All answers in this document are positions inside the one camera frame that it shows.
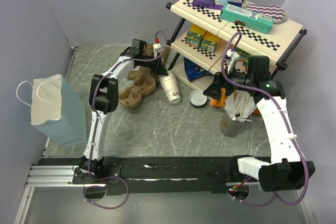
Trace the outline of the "white paper cup stack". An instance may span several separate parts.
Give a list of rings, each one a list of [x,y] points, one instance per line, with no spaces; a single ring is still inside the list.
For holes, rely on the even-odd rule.
[[[159,77],[159,81],[169,103],[176,104],[181,101],[177,79],[172,71],[167,71],[167,74],[167,76]]]

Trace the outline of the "white plastic cup lids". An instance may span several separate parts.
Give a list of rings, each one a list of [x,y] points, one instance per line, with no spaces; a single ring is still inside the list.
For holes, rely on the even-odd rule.
[[[203,108],[207,104],[207,96],[201,91],[194,90],[189,95],[189,102],[194,108]]]

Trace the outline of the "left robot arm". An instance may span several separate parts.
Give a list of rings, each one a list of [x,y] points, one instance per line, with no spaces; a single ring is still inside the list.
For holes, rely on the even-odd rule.
[[[79,162],[79,169],[92,183],[103,179],[103,148],[107,126],[119,103],[119,81],[125,78],[137,66],[150,68],[154,73],[167,75],[161,57],[167,43],[155,39],[153,56],[145,54],[146,42],[134,39],[132,45],[126,48],[116,63],[103,74],[95,74],[91,79],[89,104],[91,106],[91,128],[84,154]]]

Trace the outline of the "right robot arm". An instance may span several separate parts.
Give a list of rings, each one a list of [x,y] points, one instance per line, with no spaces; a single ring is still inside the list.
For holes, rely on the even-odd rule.
[[[226,56],[221,72],[215,74],[213,83],[204,95],[219,98],[222,88],[229,94],[243,95],[253,101],[262,116],[271,150],[270,162],[253,156],[234,156],[229,175],[235,181],[246,176],[260,182],[264,191],[297,190],[308,187],[309,178],[315,172],[312,161],[307,161],[296,141],[287,111],[287,100],[280,81],[271,79],[269,58],[253,56],[247,72],[240,73],[235,63],[238,54]]]

